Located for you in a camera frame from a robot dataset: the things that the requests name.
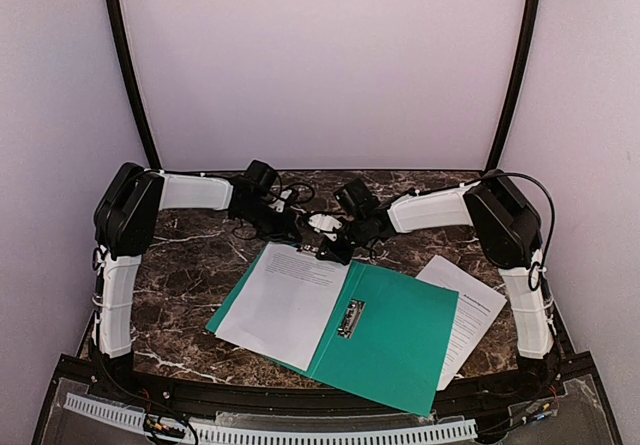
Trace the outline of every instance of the black and white robotic arm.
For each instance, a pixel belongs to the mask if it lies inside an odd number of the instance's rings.
[[[142,255],[151,245],[159,210],[227,210],[230,218],[250,223],[260,238],[301,244],[296,225],[301,214],[290,206],[291,197],[277,199],[269,191],[276,176],[275,170],[258,161],[230,178],[123,165],[94,215],[98,278],[92,339],[98,353],[109,359],[131,355],[134,282]],[[498,173],[453,189],[412,191],[383,204],[355,180],[335,197],[350,219],[321,213],[303,216],[325,235],[318,259],[349,263],[357,247],[377,240],[426,228],[474,226],[486,257],[505,281],[519,354],[542,359],[551,350],[549,303],[539,286],[543,281],[540,217],[507,177]]]

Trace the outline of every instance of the brown marble surface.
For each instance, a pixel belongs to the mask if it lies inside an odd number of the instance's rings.
[[[307,210],[338,210],[332,192],[361,177],[381,199],[476,178],[472,172],[318,171],[283,172],[286,185],[307,181],[317,196]],[[160,213],[155,239],[143,258],[134,291],[132,337],[135,369],[191,380],[257,387],[316,388],[306,379],[247,350],[217,339],[205,325],[264,246],[231,232],[238,225],[225,212],[169,210]],[[237,235],[251,235],[251,228]],[[305,243],[320,237],[305,231]],[[436,254],[488,284],[502,283],[471,227],[414,232],[378,245],[379,256],[356,259],[415,276]],[[497,320],[460,373],[473,377],[515,369],[516,331],[510,307]]]

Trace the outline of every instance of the sheet of paper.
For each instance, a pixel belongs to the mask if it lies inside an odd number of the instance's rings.
[[[416,278],[460,294],[438,383],[438,390],[444,390],[487,333],[507,299],[439,255],[433,257]]]
[[[307,370],[348,270],[269,243],[216,335]]]

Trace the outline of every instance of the open folder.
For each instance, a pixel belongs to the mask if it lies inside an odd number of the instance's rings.
[[[218,331],[260,260],[258,257],[251,265],[215,313],[207,325],[209,331]],[[352,262],[308,368],[278,363],[332,387],[428,416],[457,302],[457,292]],[[286,304],[295,306],[296,301]],[[235,326],[242,328],[242,323]]]

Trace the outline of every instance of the white arm segment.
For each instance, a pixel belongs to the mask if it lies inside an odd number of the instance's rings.
[[[233,185],[221,178],[163,173],[160,210],[167,208],[229,208]]]
[[[450,225],[473,226],[463,195],[475,185],[474,183],[417,197],[400,197],[388,210],[391,223],[398,233]],[[541,258],[542,253],[538,250],[531,263],[540,263]],[[519,354],[528,358],[543,358],[553,346],[553,336],[549,329],[541,290],[532,292],[529,289],[527,268],[519,267],[499,272],[505,281],[516,321]],[[532,285],[537,283],[537,280],[538,273],[534,271]]]
[[[449,225],[471,225],[462,196],[473,185],[414,197],[405,195],[393,202],[389,218],[398,233]]]
[[[102,270],[104,287],[102,300],[95,301],[100,307],[100,351],[111,358],[126,355],[131,351],[131,304],[133,285],[142,256],[119,257],[113,260],[107,254]]]
[[[533,262],[542,260],[542,252],[536,251]],[[540,289],[529,290],[529,269],[524,267],[511,270],[498,270],[507,287],[507,295],[513,310],[513,318],[518,330],[518,353],[527,358],[543,358],[553,347],[553,336],[549,328],[551,318],[547,317],[547,310]],[[539,274],[534,270],[531,284],[538,282]]]

